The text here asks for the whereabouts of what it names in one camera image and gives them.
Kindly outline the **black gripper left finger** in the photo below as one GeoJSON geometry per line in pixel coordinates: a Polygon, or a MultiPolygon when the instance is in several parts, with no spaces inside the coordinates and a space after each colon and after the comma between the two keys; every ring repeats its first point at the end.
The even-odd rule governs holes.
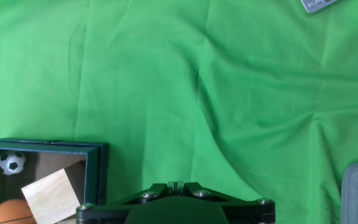
{"type": "Polygon", "coordinates": [[[150,188],[137,192],[109,205],[85,203],[76,209],[76,224],[125,223],[130,212],[155,200],[173,196],[175,182],[153,184],[150,188]]]}

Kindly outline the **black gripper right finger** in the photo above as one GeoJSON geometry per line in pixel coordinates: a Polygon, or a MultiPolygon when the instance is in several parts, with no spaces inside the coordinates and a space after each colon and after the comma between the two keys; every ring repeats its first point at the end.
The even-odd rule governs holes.
{"type": "Polygon", "coordinates": [[[198,182],[176,182],[176,195],[212,202],[221,208],[229,223],[275,223],[275,202],[269,198],[246,201],[202,187],[198,182]]]}

